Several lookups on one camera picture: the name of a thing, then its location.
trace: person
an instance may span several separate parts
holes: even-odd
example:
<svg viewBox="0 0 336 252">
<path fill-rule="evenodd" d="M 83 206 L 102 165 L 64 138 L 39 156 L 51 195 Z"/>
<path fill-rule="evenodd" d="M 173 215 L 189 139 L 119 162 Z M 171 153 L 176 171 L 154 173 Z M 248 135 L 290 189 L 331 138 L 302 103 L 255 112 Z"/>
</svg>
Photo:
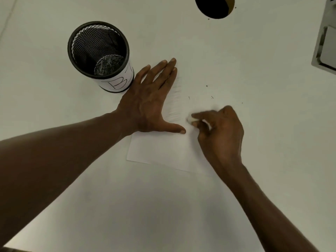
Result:
<svg viewBox="0 0 336 252">
<path fill-rule="evenodd" d="M 161 114 L 177 75 L 175 65 L 173 58 L 141 69 L 111 113 L 0 142 L 0 248 L 125 136 L 136 131 L 186 133 L 179 124 L 164 121 Z M 242 164 L 244 130 L 233 108 L 192 116 L 198 120 L 192 125 L 199 129 L 204 156 L 237 198 L 264 250 L 316 252 Z"/>
</svg>

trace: forearm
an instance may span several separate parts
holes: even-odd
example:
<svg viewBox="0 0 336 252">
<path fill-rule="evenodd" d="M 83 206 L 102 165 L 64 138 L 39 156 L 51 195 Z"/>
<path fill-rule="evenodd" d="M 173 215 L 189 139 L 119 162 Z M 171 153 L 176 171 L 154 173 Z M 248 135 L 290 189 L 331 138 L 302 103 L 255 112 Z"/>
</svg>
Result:
<svg viewBox="0 0 336 252">
<path fill-rule="evenodd" d="M 117 112 L 0 141 L 0 247 L 132 133 Z"/>
<path fill-rule="evenodd" d="M 317 249 L 266 197 L 247 170 L 233 182 L 228 182 L 228 185 L 249 218 L 265 251 L 317 252 Z"/>
</svg>

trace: person's right arm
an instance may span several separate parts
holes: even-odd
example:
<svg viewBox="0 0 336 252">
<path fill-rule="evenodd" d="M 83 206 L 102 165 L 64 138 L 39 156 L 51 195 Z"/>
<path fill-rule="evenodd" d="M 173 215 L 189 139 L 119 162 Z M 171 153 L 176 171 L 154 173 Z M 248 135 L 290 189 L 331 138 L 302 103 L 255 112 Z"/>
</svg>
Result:
<svg viewBox="0 0 336 252">
<path fill-rule="evenodd" d="M 241 160 L 244 130 L 231 106 L 192 114 L 204 156 L 235 195 L 266 252 L 318 252 L 266 197 Z"/>
</svg>

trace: white table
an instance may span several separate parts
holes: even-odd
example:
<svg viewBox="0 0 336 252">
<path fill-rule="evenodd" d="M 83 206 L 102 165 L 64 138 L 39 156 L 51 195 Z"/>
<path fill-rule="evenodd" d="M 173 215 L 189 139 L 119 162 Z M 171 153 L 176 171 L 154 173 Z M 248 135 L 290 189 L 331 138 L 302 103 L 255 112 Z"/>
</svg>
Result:
<svg viewBox="0 0 336 252">
<path fill-rule="evenodd" d="M 194 0 L 17 0 L 0 39 L 0 139 L 116 108 L 122 94 L 100 89 L 67 54 L 76 27 L 106 21 L 128 39 L 136 71 L 174 56 L 188 83 L 211 81 L 200 96 L 220 97 L 219 84 L 230 92 L 245 128 L 245 165 L 321 251 L 334 251 L 336 76 L 310 64 L 324 4 L 236 0 L 228 17 L 208 20 Z M 240 228 L 247 218 L 231 217 L 242 210 L 218 178 L 128 162 L 129 143 L 101 156 L 7 245 L 262 251 L 251 227 Z"/>
</svg>

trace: black mesh cup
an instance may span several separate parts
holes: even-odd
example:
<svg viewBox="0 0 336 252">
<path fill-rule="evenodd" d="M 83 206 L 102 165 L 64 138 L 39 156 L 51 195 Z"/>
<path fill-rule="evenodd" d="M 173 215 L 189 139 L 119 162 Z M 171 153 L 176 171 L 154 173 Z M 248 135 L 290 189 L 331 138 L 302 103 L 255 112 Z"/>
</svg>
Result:
<svg viewBox="0 0 336 252">
<path fill-rule="evenodd" d="M 111 24 L 93 21 L 78 27 L 70 36 L 68 55 L 79 72 L 108 92 L 125 91 L 133 82 L 128 42 Z"/>
</svg>

